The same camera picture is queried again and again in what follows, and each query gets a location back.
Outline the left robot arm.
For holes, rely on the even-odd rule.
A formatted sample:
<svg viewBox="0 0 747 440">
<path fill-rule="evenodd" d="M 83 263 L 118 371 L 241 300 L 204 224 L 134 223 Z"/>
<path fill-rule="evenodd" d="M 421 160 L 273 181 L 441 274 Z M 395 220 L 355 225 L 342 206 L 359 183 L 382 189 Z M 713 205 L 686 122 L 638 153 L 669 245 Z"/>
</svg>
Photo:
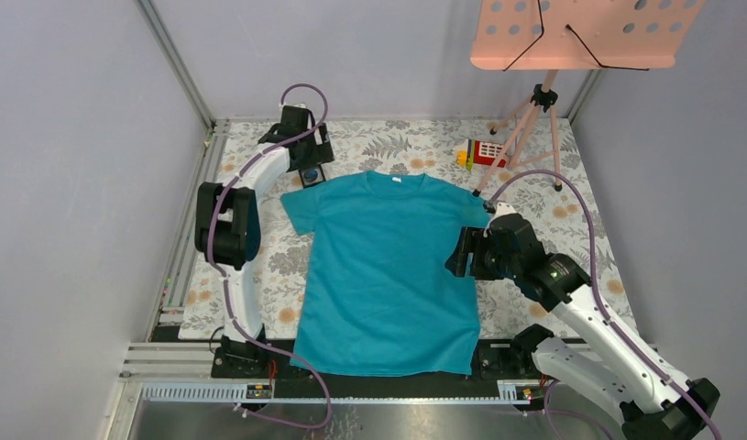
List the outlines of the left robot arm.
<svg viewBox="0 0 747 440">
<path fill-rule="evenodd" d="M 261 199 L 276 180 L 292 171 L 314 172 L 314 177 L 302 178 L 305 187 L 322 182 L 324 164 L 334 159 L 325 122 L 303 105 L 283 105 L 280 120 L 258 140 L 253 157 L 230 182 L 200 185 L 194 243 L 219 270 L 225 305 L 213 378 L 266 378 L 279 365 L 281 355 L 266 348 L 255 288 Z"/>
</svg>

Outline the blue round brooch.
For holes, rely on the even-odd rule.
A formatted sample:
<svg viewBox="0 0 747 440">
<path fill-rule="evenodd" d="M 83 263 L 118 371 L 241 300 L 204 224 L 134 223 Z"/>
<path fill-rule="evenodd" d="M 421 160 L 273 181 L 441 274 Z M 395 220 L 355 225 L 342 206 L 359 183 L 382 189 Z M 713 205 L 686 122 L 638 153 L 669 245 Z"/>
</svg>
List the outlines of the blue round brooch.
<svg viewBox="0 0 747 440">
<path fill-rule="evenodd" d="M 312 186 L 314 185 L 318 178 L 319 178 L 319 172 L 317 169 L 309 169 L 309 170 L 303 170 L 301 173 L 302 183 L 305 186 Z"/>
</svg>

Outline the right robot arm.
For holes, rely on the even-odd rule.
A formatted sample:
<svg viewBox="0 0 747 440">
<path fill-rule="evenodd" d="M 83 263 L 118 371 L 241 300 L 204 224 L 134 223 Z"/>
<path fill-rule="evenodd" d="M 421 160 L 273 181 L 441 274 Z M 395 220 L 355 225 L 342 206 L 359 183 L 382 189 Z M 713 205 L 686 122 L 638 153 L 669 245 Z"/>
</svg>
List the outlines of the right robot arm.
<svg viewBox="0 0 747 440">
<path fill-rule="evenodd" d="M 533 324 L 515 337 L 510 353 L 519 376 L 541 372 L 561 381 L 613 417 L 628 439 L 692 439 L 703 429 L 721 437 L 711 418 L 717 387 L 690 379 L 636 335 L 589 275 L 569 256 L 545 251 L 530 222 L 508 205 L 486 227 L 463 227 L 445 266 L 457 277 L 513 281 L 597 356 L 587 358 Z"/>
</svg>

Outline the teal t-shirt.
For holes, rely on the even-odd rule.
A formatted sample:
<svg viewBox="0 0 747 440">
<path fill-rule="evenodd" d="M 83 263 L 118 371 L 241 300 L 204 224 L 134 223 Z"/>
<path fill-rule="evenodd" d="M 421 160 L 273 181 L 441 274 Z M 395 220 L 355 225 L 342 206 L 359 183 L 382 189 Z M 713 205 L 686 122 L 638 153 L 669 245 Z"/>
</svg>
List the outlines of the teal t-shirt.
<svg viewBox="0 0 747 440">
<path fill-rule="evenodd" d="M 467 375 L 480 334 L 476 285 L 445 262 L 481 198 L 426 174 L 366 171 L 289 192 L 294 231 L 313 239 L 293 365 L 321 373 Z"/>
</svg>

